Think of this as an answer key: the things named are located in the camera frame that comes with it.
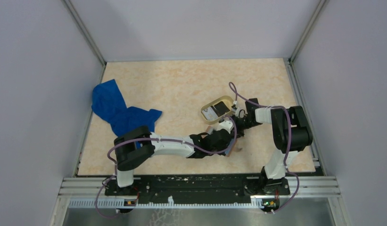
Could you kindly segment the beige oval tray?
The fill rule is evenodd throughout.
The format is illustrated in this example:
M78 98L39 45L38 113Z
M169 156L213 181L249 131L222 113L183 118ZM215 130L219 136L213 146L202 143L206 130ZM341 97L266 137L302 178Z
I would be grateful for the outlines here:
M230 96L221 96L200 109L200 114L205 123L211 125L217 123L226 115L232 115L234 100Z

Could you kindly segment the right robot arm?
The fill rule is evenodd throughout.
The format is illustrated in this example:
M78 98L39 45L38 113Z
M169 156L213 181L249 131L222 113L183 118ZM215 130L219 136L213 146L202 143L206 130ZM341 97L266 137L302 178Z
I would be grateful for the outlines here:
M239 137L244 136L246 129L261 124L272 126L276 150L262 169L264 178L259 180L261 192L271 194L278 186L276 180L285 177L293 159L312 144L313 134L302 106L288 109L281 106L259 107L256 101L256 98L246 101L246 113L241 116L237 109L232 118L237 125Z

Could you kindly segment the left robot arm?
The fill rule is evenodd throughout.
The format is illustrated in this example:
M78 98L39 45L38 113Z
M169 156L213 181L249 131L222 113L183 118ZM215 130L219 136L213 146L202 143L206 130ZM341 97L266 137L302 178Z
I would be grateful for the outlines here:
M187 137L161 136L141 126L114 140L116 188L124 195L134 191L134 170L152 156L175 155L202 159L226 155L236 142L234 128L202 132Z

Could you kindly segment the tan leather card holder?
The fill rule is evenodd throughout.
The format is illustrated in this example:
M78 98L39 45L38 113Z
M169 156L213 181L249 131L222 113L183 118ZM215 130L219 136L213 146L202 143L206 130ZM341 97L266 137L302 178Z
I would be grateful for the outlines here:
M206 129L207 135L211 134L213 131L217 131L217 130L214 127L212 127L212 126L208 126L207 129ZM235 138L235 140L236 140L236 143L235 143L234 147L232 148L230 154L219 154L219 155L222 155L222 156L225 156L225 157L230 157L230 155L232 154L233 150L235 149L237 141L238 141L236 138Z

